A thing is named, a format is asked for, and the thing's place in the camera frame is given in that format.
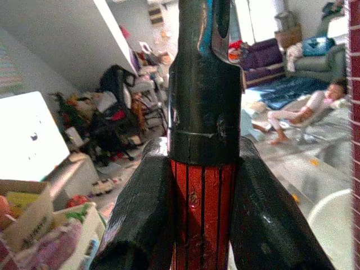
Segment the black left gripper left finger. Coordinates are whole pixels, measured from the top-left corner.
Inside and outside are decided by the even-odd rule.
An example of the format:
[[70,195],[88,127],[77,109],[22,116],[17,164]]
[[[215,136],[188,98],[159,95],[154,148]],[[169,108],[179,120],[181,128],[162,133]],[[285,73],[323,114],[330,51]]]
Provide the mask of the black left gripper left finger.
[[115,202],[91,269],[170,269],[174,187],[167,139],[152,139]]

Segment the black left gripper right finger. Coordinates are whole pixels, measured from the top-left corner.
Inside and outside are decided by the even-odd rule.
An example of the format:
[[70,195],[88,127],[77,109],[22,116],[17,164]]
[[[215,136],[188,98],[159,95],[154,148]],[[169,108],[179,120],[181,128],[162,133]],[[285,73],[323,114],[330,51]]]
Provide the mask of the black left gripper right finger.
[[240,139],[230,242],[237,269],[333,269],[293,197]]

